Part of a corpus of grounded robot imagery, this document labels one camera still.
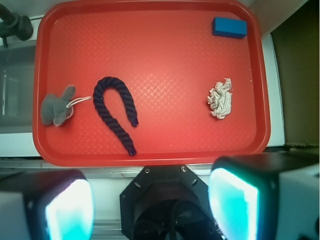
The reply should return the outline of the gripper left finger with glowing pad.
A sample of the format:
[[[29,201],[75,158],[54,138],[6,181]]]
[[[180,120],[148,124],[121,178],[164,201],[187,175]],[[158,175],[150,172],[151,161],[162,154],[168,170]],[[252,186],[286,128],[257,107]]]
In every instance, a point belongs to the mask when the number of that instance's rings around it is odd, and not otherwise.
[[[2,240],[89,240],[94,219],[93,189],[78,169],[0,179]]]

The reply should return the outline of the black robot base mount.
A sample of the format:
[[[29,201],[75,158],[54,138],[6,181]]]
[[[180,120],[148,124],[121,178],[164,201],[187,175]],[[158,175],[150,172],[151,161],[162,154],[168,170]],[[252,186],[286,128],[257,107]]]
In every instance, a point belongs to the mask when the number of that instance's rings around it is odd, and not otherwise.
[[[119,195],[129,240],[223,240],[208,185],[185,165],[146,166]]]

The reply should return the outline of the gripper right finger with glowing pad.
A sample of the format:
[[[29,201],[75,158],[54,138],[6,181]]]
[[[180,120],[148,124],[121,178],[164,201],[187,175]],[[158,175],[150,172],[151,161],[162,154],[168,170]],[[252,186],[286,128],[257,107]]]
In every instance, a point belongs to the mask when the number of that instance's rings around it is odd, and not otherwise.
[[[307,152],[222,156],[211,168],[208,200],[228,240],[317,240],[319,156]]]

